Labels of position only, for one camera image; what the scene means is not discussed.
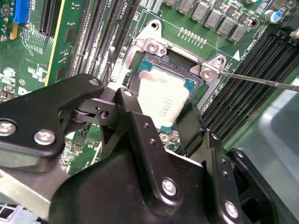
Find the motherboard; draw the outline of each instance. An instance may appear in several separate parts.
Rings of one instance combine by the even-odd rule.
[[[88,73],[134,91],[165,148],[184,155],[176,118],[190,102],[229,148],[281,90],[214,76],[291,82],[298,21],[295,0],[0,0],[0,101]],[[75,174],[101,147],[89,124],[66,136],[60,162]]]

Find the screwdriver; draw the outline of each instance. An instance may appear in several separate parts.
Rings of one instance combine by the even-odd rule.
[[[245,80],[245,81],[249,81],[249,82],[260,83],[260,84],[264,84],[264,85],[273,86],[276,88],[283,88],[286,90],[292,90],[292,91],[299,92],[299,86],[295,86],[295,85],[278,83],[278,82],[274,82],[274,81],[270,81],[270,80],[254,78],[254,77],[249,77],[249,76],[241,76],[241,75],[232,74],[232,73],[228,73],[228,72],[218,72],[218,74],[221,76],[237,78],[237,79],[241,79],[241,80]]]

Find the blue pcie slot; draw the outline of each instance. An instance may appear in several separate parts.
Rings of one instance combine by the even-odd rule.
[[[14,22],[17,24],[26,23],[28,21],[30,0],[16,0]]]

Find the screw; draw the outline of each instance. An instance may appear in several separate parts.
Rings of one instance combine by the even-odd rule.
[[[176,185],[174,184],[174,182],[172,182],[169,179],[162,180],[162,188],[163,188],[164,192],[166,194],[168,194],[169,196],[174,196],[177,193]]]
[[[162,142],[168,142],[169,139],[170,139],[170,137],[169,137],[168,134],[161,133],[161,134],[160,134],[160,139],[161,139]]]
[[[9,121],[0,121],[0,136],[9,136],[16,131],[16,126]]]
[[[124,90],[124,93],[128,96],[128,97],[131,97],[133,96],[133,93],[129,90]]]
[[[90,79],[89,83],[92,85],[99,85],[99,82],[96,79]]]
[[[238,218],[239,214],[236,207],[231,202],[224,203],[225,209],[232,218]]]
[[[240,156],[241,158],[244,158],[243,154],[239,151],[237,151],[237,155]]]
[[[159,51],[159,46],[157,42],[150,41],[146,47],[146,50],[151,54],[156,54]]]
[[[205,78],[209,78],[211,76],[211,73],[210,72],[205,72],[205,74],[204,74],[204,77]]]
[[[39,145],[48,146],[54,143],[55,134],[50,130],[42,129],[34,134],[33,139]]]

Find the chip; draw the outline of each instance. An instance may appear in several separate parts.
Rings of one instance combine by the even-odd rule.
[[[194,0],[182,0],[181,4],[178,6],[178,11],[181,13],[187,14],[188,11],[190,10]]]
[[[6,98],[7,96],[7,91],[6,90],[0,90],[0,97]]]
[[[230,6],[230,7],[228,8],[228,10],[226,11],[226,15],[229,16],[229,17],[232,17],[233,14],[234,14],[234,12],[235,12],[235,10],[237,10],[236,7],[234,7],[234,6]]]
[[[240,18],[238,19],[238,22],[243,24],[248,17],[249,17],[249,15],[247,13],[242,13]]]
[[[216,0],[213,7],[217,10],[220,10],[220,7],[222,6],[223,2],[224,0]]]
[[[64,43],[70,42],[73,40],[75,36],[76,28],[69,28],[66,32],[65,41]]]
[[[245,33],[246,28],[238,25],[237,28],[234,30],[233,34],[231,35],[230,40],[234,42],[239,42]]]
[[[164,0],[163,2],[166,4],[166,5],[169,5],[171,7],[174,6],[174,4],[176,3],[177,0]]]
[[[65,66],[58,70],[56,75],[56,82],[64,77],[64,73],[65,73]]]
[[[208,10],[209,10],[209,6],[207,6],[204,3],[199,3],[196,9],[194,10],[192,19],[197,21],[202,21]]]
[[[217,12],[216,10],[213,10],[210,13],[205,25],[210,28],[215,28],[220,17],[221,17],[221,13]]]
[[[7,92],[7,99],[13,99],[14,98],[14,93],[13,92]]]
[[[286,0],[274,0],[271,4],[271,8],[279,11],[282,8],[282,6],[285,5],[285,3]]]
[[[223,35],[227,35],[230,29],[233,27],[234,21],[229,18],[225,18],[223,23],[220,25],[219,29],[217,30],[218,33]]]

